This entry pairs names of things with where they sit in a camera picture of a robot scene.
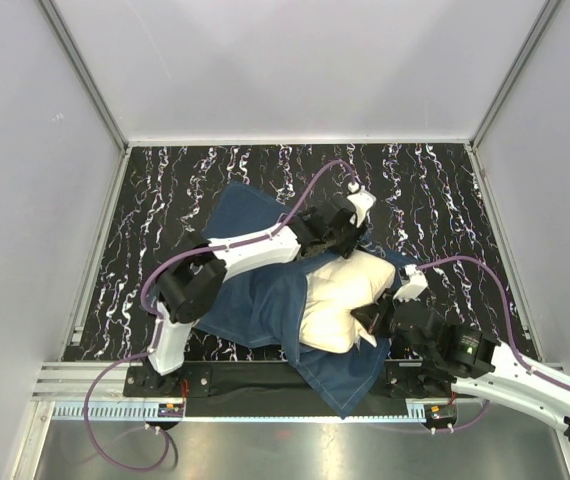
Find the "cream pillow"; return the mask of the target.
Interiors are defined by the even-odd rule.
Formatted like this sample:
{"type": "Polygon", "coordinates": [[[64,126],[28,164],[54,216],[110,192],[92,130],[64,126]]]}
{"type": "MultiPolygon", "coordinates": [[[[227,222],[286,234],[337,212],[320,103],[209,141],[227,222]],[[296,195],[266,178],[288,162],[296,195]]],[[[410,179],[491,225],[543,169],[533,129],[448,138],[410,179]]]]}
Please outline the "cream pillow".
{"type": "Polygon", "coordinates": [[[307,296],[299,341],[325,352],[344,354],[366,342],[377,346],[351,311],[373,303],[392,286],[396,268],[363,251],[330,261],[306,276],[307,296]]]}

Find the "blue embroidered pillowcase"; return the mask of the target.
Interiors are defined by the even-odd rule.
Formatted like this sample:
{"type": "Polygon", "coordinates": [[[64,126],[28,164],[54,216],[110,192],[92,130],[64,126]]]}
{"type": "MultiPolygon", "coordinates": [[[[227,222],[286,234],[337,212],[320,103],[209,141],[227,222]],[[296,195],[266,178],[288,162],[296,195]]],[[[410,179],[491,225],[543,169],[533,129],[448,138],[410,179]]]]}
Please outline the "blue embroidered pillowcase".
{"type": "MultiPolygon", "coordinates": [[[[390,342],[375,337],[376,347],[362,342],[344,354],[335,354],[299,341],[307,296],[306,276],[338,258],[325,253],[238,275],[221,286],[211,310],[196,327],[251,350],[280,347],[286,361],[331,406],[346,406],[350,394],[357,394],[381,372],[390,342]]],[[[381,259],[395,268],[408,262],[395,253],[381,259]]]]}

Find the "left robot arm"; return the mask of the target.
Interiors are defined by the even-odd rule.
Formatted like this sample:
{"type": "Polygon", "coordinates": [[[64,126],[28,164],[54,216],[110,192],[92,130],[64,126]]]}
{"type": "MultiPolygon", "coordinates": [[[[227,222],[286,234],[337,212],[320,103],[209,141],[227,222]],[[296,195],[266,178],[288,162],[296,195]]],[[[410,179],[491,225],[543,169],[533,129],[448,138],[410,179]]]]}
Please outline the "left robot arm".
{"type": "Polygon", "coordinates": [[[230,238],[188,237],[189,250],[161,264],[140,291],[156,317],[147,348],[146,384],[161,396],[180,386],[192,327],[212,308],[228,280],[273,264],[303,261],[329,251],[348,257],[367,229],[376,198],[364,189],[302,213],[292,210],[274,225],[230,238]]]}

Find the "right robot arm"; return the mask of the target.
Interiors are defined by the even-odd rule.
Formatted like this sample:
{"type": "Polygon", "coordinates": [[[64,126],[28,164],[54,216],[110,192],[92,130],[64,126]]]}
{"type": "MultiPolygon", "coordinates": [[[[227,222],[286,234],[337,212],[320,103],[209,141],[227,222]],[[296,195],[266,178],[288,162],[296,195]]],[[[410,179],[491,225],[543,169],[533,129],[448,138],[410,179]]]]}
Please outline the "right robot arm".
{"type": "Polygon", "coordinates": [[[420,361],[388,367],[397,398],[468,396],[540,420],[570,442],[570,375],[523,356],[496,336],[445,320],[417,300],[383,295],[351,312],[371,334],[410,347],[420,361]]]}

